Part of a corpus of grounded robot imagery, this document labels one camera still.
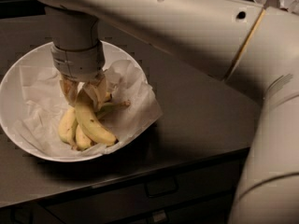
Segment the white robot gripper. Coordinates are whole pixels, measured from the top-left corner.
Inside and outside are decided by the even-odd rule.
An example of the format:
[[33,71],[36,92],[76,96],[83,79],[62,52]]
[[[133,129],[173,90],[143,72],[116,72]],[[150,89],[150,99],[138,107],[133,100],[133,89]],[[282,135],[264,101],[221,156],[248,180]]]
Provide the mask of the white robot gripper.
[[52,45],[50,51],[55,68],[62,74],[59,83],[68,104],[75,105],[78,82],[87,82],[83,90],[92,99],[93,109],[99,111],[107,95],[107,79],[103,74],[106,59],[102,43],[79,51],[63,50]]

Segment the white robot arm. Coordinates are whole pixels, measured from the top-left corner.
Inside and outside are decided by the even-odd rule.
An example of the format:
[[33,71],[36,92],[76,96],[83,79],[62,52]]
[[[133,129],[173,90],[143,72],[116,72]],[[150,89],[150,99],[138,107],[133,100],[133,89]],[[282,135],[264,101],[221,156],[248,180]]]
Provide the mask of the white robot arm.
[[103,51],[100,19],[261,103],[229,224],[299,224],[299,18],[242,0],[37,0],[55,65],[89,81]]

